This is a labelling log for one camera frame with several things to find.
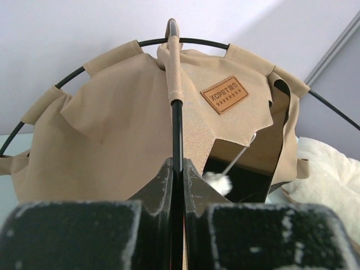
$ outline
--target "white plush blanket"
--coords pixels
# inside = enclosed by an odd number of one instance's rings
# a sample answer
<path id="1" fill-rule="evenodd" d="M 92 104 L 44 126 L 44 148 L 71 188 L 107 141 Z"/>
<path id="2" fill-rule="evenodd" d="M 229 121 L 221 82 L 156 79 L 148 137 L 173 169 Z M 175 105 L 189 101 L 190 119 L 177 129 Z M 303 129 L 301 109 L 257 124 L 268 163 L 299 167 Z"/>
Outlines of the white plush blanket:
<path id="1" fill-rule="evenodd" d="M 309 159 L 310 177 L 282 186 L 298 203 L 323 204 L 343 221 L 360 245 L 360 162 L 315 139 L 299 138 L 298 157 Z"/>

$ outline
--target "black wire ring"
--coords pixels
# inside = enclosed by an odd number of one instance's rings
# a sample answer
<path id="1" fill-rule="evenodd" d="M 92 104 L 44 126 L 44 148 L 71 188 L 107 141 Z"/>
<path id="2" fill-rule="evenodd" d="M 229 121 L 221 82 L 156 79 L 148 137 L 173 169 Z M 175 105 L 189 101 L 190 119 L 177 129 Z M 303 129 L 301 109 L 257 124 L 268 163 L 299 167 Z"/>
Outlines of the black wire ring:
<path id="1" fill-rule="evenodd" d="M 157 44 L 163 44 L 166 43 L 168 40 L 166 38 L 159 38 L 159 39 L 151 39 L 146 41 L 138 42 L 140 47 L 146 47 L 150 45 L 157 45 Z M 229 48 L 229 45 L 204 40 L 204 39 L 197 39 L 197 38 L 180 38 L 180 43 L 191 43 L 191 44 L 199 44 L 199 45 L 206 45 L 211 46 L 215 48 L 220 48 L 227 50 Z M 63 80 L 61 80 L 59 83 L 57 83 L 55 86 L 57 88 L 63 87 L 66 83 L 74 79 L 76 76 L 84 72 L 84 67 L 80 67 L 76 69 L 74 72 L 70 73 L 68 76 L 66 76 Z M 336 108 L 333 104 L 328 102 L 326 99 L 324 99 L 322 96 L 320 96 L 318 93 L 314 92 L 313 90 L 310 90 L 309 93 L 315 97 L 317 100 L 319 100 L 321 103 L 323 103 L 325 106 L 330 108 L 332 111 L 334 111 L 336 114 L 338 114 L 340 117 L 342 117 L 345 121 L 347 121 L 349 124 L 351 124 L 353 127 L 355 127 L 358 131 L 360 131 L 360 125 L 358 125 L 356 122 L 354 122 L 350 117 L 345 115 L 342 111 L 340 111 L 338 108 Z M 3 146 L 0 149 L 0 158 L 4 157 L 5 150 L 8 148 L 11 141 L 14 139 L 14 137 L 19 133 L 20 129 L 24 126 L 24 122 L 20 121 L 19 124 L 13 129 L 13 131 L 10 133 L 10 135 L 7 137 L 6 141 L 4 142 Z"/>

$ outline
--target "black pole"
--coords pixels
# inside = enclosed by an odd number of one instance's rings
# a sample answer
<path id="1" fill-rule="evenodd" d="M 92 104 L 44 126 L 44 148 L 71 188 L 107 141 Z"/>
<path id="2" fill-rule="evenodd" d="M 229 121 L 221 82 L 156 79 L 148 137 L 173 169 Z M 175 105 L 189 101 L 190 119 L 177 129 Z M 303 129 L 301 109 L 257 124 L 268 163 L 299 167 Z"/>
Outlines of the black pole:
<path id="1" fill-rule="evenodd" d="M 184 233 L 184 180 L 183 180 L 183 130 L 182 101 L 172 102 L 173 118 L 173 170 L 174 182 L 170 207 L 171 220 L 171 269 L 182 270 L 182 251 Z"/>
<path id="2" fill-rule="evenodd" d="M 6 141 L 0 148 L 0 158 L 4 157 L 5 150 L 8 148 L 11 141 L 15 138 L 15 136 L 19 133 L 21 128 L 25 125 L 24 122 L 20 121 L 19 124 L 13 129 L 13 131 L 10 133 L 9 137 L 6 138 Z"/>
<path id="3" fill-rule="evenodd" d="M 322 96 L 320 96 L 318 93 L 314 92 L 313 90 L 309 91 L 309 94 L 312 95 L 314 98 L 319 100 L 321 103 L 323 103 L 326 107 L 328 107 L 330 110 L 335 112 L 338 116 L 343 118 L 346 122 L 348 122 L 350 125 L 355 127 L 358 131 L 360 131 L 360 125 L 355 123 L 354 120 L 352 120 L 350 117 L 348 117 L 346 114 L 344 114 L 342 111 L 340 111 L 338 108 L 336 108 L 333 104 L 328 102 L 326 99 L 324 99 Z"/>

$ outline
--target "fabric loop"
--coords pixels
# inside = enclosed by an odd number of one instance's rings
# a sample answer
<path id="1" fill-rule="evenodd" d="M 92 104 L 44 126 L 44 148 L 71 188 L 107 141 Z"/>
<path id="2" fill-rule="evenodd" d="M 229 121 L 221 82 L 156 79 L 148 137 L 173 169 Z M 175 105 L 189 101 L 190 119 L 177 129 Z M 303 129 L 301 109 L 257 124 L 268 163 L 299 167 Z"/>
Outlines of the fabric loop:
<path id="1" fill-rule="evenodd" d="M 143 50 L 139 46 L 137 40 L 133 40 L 106 53 L 103 53 L 91 61 L 88 61 L 86 64 L 84 64 L 84 68 L 90 77 L 92 77 L 96 73 L 108 68 L 109 66 L 115 65 L 125 59 L 142 53 Z"/>
<path id="2" fill-rule="evenodd" d="M 297 162 L 297 179 L 307 179 L 310 176 L 310 163 L 307 159 L 298 159 Z"/>
<path id="3" fill-rule="evenodd" d="M 46 91 L 25 113 L 21 121 L 25 124 L 35 125 L 40 116 L 54 100 L 66 95 L 66 93 L 53 85 Z"/>
<path id="4" fill-rule="evenodd" d="M 278 74 L 286 83 L 289 85 L 291 92 L 295 94 L 298 98 L 302 98 L 305 94 L 310 91 L 310 87 L 308 87 L 304 82 L 291 75 L 290 73 L 284 71 L 284 69 L 275 66 L 274 73 Z"/>

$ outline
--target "beige canvas cover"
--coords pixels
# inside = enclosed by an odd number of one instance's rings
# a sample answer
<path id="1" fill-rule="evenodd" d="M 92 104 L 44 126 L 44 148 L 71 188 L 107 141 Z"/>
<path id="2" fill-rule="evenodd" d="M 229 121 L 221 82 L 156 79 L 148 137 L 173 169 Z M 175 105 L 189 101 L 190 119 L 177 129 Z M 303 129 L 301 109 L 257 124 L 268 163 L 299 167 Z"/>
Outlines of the beige canvas cover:
<path id="1" fill-rule="evenodd" d="M 31 150 L 0 158 L 20 202 L 130 198 L 172 156 L 174 99 L 183 101 L 184 156 L 199 173 L 209 156 L 230 162 L 256 132 L 239 166 L 272 184 L 308 176 L 294 128 L 309 87 L 245 49 L 183 50 L 177 29 L 157 58 L 133 40 L 84 68 L 91 78 L 74 96 L 52 86 L 22 117 L 34 125 Z"/>

